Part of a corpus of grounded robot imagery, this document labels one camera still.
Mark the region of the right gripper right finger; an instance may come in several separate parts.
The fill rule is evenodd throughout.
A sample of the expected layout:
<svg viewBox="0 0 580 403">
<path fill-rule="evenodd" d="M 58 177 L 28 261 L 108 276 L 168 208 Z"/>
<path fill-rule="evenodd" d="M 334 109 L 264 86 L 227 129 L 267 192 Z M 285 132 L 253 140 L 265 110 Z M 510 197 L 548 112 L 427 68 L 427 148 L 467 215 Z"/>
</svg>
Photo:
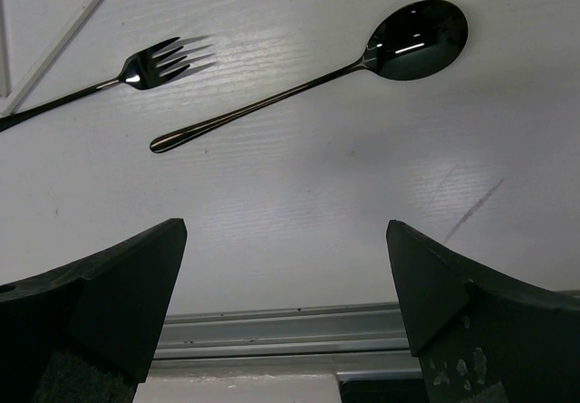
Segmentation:
<svg viewBox="0 0 580 403">
<path fill-rule="evenodd" d="M 430 401 L 578 401 L 578 298 L 495 271 L 401 221 L 390 221 L 386 243 Z"/>
</svg>

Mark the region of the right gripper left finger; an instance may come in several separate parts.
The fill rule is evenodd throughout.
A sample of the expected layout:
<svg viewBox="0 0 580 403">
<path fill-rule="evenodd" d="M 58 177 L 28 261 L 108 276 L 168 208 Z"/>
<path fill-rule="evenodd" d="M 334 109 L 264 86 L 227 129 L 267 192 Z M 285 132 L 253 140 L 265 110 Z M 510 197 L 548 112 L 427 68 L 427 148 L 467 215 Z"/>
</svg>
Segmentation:
<svg viewBox="0 0 580 403">
<path fill-rule="evenodd" d="M 1 286 L 4 402 L 131 402 L 148 377 L 187 229 L 171 218 Z"/>
</svg>

